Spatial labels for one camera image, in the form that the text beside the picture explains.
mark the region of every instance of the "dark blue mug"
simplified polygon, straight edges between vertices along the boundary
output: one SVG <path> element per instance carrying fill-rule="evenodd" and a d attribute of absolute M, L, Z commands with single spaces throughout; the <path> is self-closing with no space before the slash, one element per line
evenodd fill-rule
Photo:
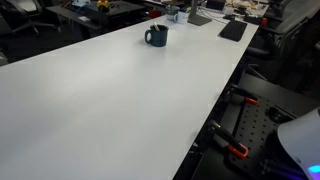
<path fill-rule="evenodd" d="M 169 28 L 164 25 L 158 25 L 160 31 L 157 31 L 154 26 L 150 26 L 150 29 L 144 34 L 146 43 L 155 47 L 163 47 L 167 44 L 167 36 Z"/>

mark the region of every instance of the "white device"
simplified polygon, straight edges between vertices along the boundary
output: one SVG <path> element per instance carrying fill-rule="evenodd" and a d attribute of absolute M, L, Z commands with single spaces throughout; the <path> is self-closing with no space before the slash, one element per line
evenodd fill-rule
<path fill-rule="evenodd" d="M 84 5 L 87 5 L 90 3 L 90 0 L 74 0 L 72 2 L 72 5 L 82 7 Z"/>
<path fill-rule="evenodd" d="M 281 124 L 278 137 L 283 148 L 306 176 L 320 180 L 320 107 Z"/>

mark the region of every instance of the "mug handle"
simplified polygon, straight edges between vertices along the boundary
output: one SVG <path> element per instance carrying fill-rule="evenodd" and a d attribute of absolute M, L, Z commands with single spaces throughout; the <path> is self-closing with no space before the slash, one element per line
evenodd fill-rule
<path fill-rule="evenodd" d="M 175 14 L 175 15 L 174 15 L 173 20 L 174 20 L 175 22 L 178 22 L 178 14 Z"/>
<path fill-rule="evenodd" d="M 148 41 L 148 34 L 151 32 L 151 30 L 147 30 L 145 33 L 144 33 L 144 40 L 146 41 L 146 43 L 150 44 L 151 42 L 151 39 L 152 39 L 152 35 L 151 35 L 151 38 L 150 40 Z"/>

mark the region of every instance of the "cup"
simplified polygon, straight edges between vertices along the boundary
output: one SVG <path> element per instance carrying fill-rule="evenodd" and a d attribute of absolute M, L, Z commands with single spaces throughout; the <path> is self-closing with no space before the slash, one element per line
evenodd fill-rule
<path fill-rule="evenodd" d="M 174 15 L 178 14 L 179 9 L 178 6 L 167 6 L 165 11 L 167 19 L 173 21 Z"/>
<path fill-rule="evenodd" d="M 179 11 L 178 14 L 174 15 L 173 20 L 179 24 L 186 24 L 188 22 L 189 13 Z"/>
<path fill-rule="evenodd" d="M 167 44 L 167 36 L 169 28 L 164 25 L 158 25 L 160 31 L 157 31 L 154 26 L 150 26 L 150 29 L 147 30 L 144 34 L 144 40 L 146 43 L 151 44 L 155 47 L 163 47 Z"/>

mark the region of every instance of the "perforated metal plate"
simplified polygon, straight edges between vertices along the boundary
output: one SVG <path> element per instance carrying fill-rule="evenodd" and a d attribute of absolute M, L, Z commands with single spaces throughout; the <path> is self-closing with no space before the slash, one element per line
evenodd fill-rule
<path fill-rule="evenodd" d="M 238 159 L 230 154 L 227 156 L 227 160 L 251 178 L 260 180 L 265 179 L 261 175 L 260 162 L 266 158 L 272 158 L 266 147 L 267 138 L 276 132 L 280 124 L 274 123 L 266 115 L 266 111 L 276 105 L 263 97 L 259 97 L 259 99 L 259 105 L 244 104 L 238 124 L 233 132 L 235 138 L 248 147 L 247 158 Z M 287 108 L 283 109 L 295 115 L 295 112 Z"/>

